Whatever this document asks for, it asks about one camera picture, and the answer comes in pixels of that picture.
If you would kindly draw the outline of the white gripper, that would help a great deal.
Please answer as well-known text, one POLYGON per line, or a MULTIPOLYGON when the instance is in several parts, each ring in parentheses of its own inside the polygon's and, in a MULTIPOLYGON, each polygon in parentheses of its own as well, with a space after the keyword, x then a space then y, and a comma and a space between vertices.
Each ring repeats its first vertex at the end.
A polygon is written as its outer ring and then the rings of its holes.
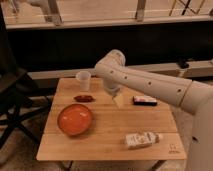
POLYGON ((109 80, 103 80, 103 87, 109 95, 115 96, 113 97, 113 102, 116 104, 116 106, 118 108, 122 108, 124 105, 123 95, 117 95, 117 93, 120 91, 120 85, 109 80))

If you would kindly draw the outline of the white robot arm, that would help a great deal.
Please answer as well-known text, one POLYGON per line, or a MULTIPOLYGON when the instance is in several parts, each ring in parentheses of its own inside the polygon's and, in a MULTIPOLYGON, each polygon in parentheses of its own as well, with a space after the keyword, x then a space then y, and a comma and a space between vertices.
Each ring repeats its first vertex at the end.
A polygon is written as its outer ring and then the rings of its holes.
POLYGON ((213 86, 191 79, 130 69, 120 50, 111 50, 95 65, 105 90, 120 86, 142 92, 194 116, 185 171, 213 171, 213 86))

